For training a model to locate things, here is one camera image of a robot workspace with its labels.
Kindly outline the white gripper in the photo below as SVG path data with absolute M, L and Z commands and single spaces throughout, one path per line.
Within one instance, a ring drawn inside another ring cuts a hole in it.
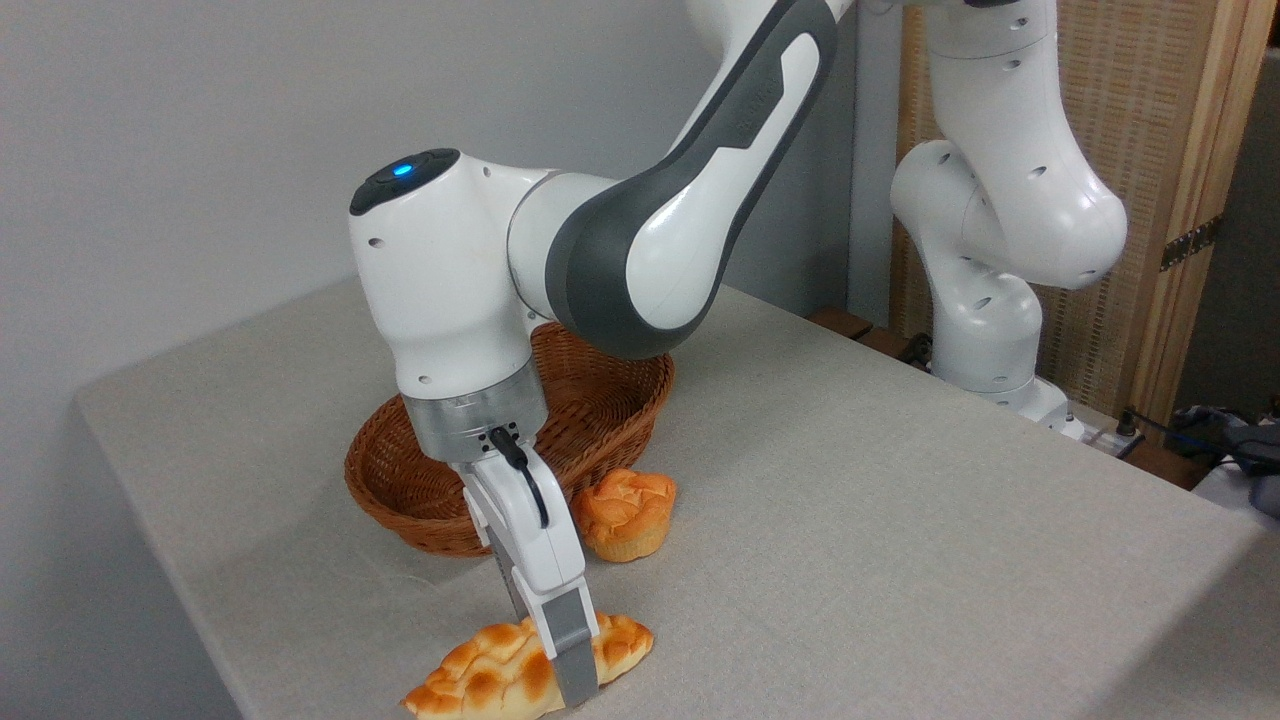
M 552 469 L 530 445 L 520 448 L 527 473 L 499 454 L 476 462 L 454 462 L 463 497 L 484 547 L 492 544 L 518 621 L 531 618 L 556 671 L 567 707 L 599 692 L 593 639 L 600 628 L 584 578 L 585 559 L 563 491 Z

